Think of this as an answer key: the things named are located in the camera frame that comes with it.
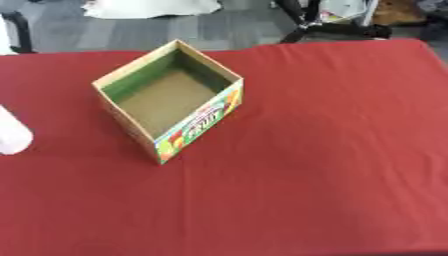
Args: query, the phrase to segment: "red tablecloth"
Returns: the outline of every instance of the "red tablecloth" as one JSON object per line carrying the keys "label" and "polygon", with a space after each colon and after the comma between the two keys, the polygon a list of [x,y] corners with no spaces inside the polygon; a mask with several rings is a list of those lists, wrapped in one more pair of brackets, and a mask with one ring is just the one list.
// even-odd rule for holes
{"label": "red tablecloth", "polygon": [[418,41],[210,53],[244,104],[164,166],[90,82],[141,52],[0,58],[35,133],[0,157],[0,255],[448,250],[448,69]]}

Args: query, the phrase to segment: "colorful label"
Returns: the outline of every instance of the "colorful label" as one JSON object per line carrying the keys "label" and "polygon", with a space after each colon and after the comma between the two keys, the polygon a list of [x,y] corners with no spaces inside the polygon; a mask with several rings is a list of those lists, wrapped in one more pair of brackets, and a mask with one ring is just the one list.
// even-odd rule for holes
{"label": "colorful label", "polygon": [[241,103],[242,83],[228,89],[155,141],[161,163],[176,155]]}

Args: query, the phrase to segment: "box bottom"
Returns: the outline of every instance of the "box bottom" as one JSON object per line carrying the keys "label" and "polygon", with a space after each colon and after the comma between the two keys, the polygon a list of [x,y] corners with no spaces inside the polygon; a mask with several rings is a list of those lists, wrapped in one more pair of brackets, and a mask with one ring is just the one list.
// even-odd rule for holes
{"label": "box bottom", "polygon": [[174,69],[118,105],[156,139],[215,96],[185,70]]}

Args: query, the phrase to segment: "cardboard box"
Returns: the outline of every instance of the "cardboard box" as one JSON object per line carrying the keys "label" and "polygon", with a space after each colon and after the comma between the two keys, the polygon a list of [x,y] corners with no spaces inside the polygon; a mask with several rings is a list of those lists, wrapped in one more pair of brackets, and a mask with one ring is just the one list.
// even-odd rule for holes
{"label": "cardboard box", "polygon": [[163,164],[242,102],[243,79],[176,40],[93,83],[106,109]]}

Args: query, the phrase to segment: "gray carpet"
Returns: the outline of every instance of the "gray carpet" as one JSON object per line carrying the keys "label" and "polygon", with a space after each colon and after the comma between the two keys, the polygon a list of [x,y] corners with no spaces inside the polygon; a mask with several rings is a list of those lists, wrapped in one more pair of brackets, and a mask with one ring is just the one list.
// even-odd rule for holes
{"label": "gray carpet", "polygon": [[[223,10],[209,15],[162,17],[145,20],[102,20],[83,16],[85,0],[0,0],[0,6],[20,10],[30,21],[39,52],[97,50],[151,50],[180,38],[201,50],[241,49],[275,43],[293,30],[294,24],[270,0],[222,0]],[[415,30],[397,31],[396,37],[413,37]],[[317,35],[306,41],[335,38]],[[350,40],[338,36],[337,40]],[[448,40],[434,43],[448,60]]]}

